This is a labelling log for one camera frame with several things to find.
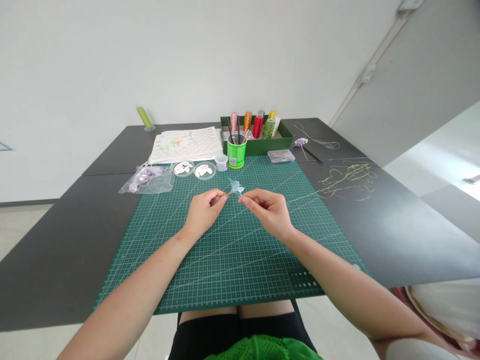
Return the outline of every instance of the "green storage box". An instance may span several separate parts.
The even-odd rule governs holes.
[[[238,116],[240,121],[240,130],[244,129],[244,118],[245,116]],[[251,119],[250,129],[253,130],[255,116]],[[263,118],[263,124],[267,122],[267,116]],[[220,124],[221,127],[228,127],[230,123],[230,116],[222,116],[220,117]],[[249,140],[246,143],[246,150],[245,156],[259,156],[259,155],[267,155],[267,152],[270,150],[282,150],[290,148],[292,142],[294,141],[294,136],[292,133],[287,129],[287,127],[282,123],[280,120],[280,124],[278,124],[277,133],[280,134],[281,137],[273,137],[270,139],[262,139],[260,136],[258,139]],[[227,140],[223,136],[223,153],[227,154]]]

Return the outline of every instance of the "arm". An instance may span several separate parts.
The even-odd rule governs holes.
[[[123,359],[147,327],[185,255],[214,224],[228,199],[195,196],[184,227],[155,251],[90,315],[58,359]]]
[[[435,333],[386,288],[296,230],[283,195],[257,189],[245,193],[239,202],[295,254],[335,307],[372,341],[382,359],[393,340],[417,338],[441,344]]]

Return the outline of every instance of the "green fabric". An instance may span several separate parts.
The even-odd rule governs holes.
[[[306,360],[322,358],[303,342],[293,338],[277,338],[268,335],[245,337],[227,351],[207,356],[205,360]]]

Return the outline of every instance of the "green pen holder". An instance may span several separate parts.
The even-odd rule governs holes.
[[[238,139],[238,134],[232,134],[233,140],[235,145],[230,142],[226,142],[227,144],[227,156],[228,156],[228,167],[232,169],[240,169],[245,164],[245,150],[247,149],[248,140],[242,144],[245,139],[245,136],[240,135],[240,139]]]

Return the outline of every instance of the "green cutting mat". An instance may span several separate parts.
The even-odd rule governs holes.
[[[176,177],[172,191],[142,195],[93,308],[181,229],[193,196],[215,188],[228,192],[229,178],[245,192],[260,188],[283,194],[298,230],[369,274],[296,161],[271,165],[267,156],[248,156],[241,169],[217,171],[210,180]],[[322,294],[287,247],[232,196],[181,263],[155,314]]]

